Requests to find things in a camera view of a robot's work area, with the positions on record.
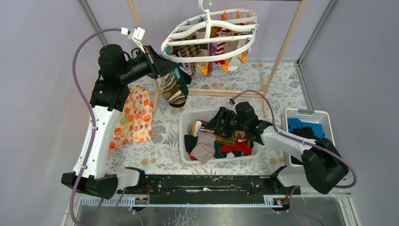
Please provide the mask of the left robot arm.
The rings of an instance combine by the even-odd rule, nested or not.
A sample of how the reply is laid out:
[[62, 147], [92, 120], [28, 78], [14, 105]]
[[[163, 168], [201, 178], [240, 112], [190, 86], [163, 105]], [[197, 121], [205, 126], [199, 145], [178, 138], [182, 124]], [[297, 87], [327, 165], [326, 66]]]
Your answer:
[[178, 64], [161, 57], [151, 46], [138, 50], [131, 58], [117, 44], [109, 44], [99, 51], [99, 76], [90, 100], [86, 102], [90, 121], [79, 158], [71, 172], [62, 175], [61, 183], [72, 189], [71, 200], [77, 193], [102, 199], [112, 198], [118, 190], [129, 188], [139, 194], [145, 190], [145, 171], [127, 167], [107, 173], [105, 162], [112, 131], [124, 110], [129, 96], [128, 85], [149, 76], [161, 78]]

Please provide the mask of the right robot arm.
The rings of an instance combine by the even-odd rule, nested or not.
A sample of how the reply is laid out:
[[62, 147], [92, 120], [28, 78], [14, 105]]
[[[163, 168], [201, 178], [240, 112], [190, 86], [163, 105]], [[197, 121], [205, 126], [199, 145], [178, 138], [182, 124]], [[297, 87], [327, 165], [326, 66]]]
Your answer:
[[249, 102], [238, 103], [234, 110], [220, 107], [205, 129], [224, 137], [243, 131], [253, 143], [282, 150], [299, 160], [301, 171], [285, 166], [270, 180], [270, 188], [276, 194], [291, 186], [312, 187], [327, 194], [349, 173], [332, 141], [308, 139], [276, 129], [271, 122], [259, 119]]

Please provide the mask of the beige sock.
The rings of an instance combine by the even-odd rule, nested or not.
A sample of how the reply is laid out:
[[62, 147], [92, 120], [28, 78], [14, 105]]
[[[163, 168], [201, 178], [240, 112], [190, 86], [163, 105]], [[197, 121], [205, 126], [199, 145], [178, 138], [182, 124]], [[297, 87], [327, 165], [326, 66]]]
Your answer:
[[202, 164], [205, 164], [215, 154], [215, 143], [216, 136], [210, 132], [200, 132], [196, 146], [191, 151], [191, 156], [196, 158]]

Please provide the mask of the dark green sock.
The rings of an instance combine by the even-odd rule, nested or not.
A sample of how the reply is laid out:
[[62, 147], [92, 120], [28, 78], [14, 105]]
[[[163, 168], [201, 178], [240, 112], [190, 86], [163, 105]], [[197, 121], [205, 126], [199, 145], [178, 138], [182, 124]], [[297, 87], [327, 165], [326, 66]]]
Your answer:
[[178, 69], [180, 78], [178, 79], [178, 84], [179, 84], [179, 89], [182, 91], [182, 93], [185, 96], [188, 96], [189, 94], [189, 88], [188, 85], [191, 84], [192, 77], [188, 75], [186, 72], [182, 71], [181, 69]]

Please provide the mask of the white oval sock hanger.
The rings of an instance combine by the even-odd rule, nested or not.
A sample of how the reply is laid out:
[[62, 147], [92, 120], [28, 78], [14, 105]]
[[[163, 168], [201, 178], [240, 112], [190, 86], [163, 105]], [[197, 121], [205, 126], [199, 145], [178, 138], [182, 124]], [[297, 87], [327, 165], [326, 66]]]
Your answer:
[[[255, 42], [257, 31], [257, 15], [254, 11], [244, 8], [226, 9], [211, 12], [204, 7], [203, 1], [198, 1], [201, 15], [180, 23], [161, 45], [162, 55], [171, 61], [181, 63], [217, 62], [234, 58], [242, 52], [250, 51]], [[172, 56], [173, 47], [226, 44], [238, 42], [235, 50], [225, 53], [224, 50], [212, 56]]]

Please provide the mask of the brown striped sock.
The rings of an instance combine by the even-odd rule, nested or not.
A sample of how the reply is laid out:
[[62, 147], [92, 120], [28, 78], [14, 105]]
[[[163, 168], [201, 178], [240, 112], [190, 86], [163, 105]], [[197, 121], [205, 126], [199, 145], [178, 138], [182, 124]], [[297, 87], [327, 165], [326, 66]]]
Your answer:
[[166, 75], [162, 95], [169, 105], [175, 108], [183, 107], [187, 100], [187, 96], [179, 89], [178, 79], [174, 78], [172, 73]]

